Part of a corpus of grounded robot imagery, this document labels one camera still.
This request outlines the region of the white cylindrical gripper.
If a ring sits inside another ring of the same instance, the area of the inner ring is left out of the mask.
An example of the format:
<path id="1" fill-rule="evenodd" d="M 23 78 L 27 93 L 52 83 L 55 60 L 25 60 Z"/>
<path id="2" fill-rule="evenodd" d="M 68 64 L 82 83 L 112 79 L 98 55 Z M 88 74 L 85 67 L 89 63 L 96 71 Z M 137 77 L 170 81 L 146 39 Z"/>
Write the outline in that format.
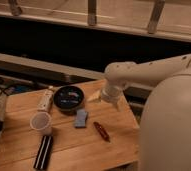
<path id="1" fill-rule="evenodd" d="M 109 103 L 113 103 L 113 106 L 117 109 L 120 110 L 120 105 L 119 105 L 119 98 L 122 94 L 122 89 L 114 86 L 114 85 L 110 85 L 109 83 L 106 83 L 105 86 L 102 88 L 102 90 L 98 90 L 96 92 L 94 92 L 93 94 L 91 94 L 87 101 L 88 102 L 100 102 L 101 99 L 109 102 Z"/>

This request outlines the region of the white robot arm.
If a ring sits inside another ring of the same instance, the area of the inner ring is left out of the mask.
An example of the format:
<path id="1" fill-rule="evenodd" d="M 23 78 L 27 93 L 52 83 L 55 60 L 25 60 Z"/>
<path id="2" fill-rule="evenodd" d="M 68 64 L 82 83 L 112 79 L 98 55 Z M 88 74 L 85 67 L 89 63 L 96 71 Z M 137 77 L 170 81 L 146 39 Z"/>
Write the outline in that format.
<path id="1" fill-rule="evenodd" d="M 191 171 L 191 54 L 111 63 L 104 77 L 89 101 L 117 105 L 133 84 L 151 89 L 140 122 L 138 171 Z"/>

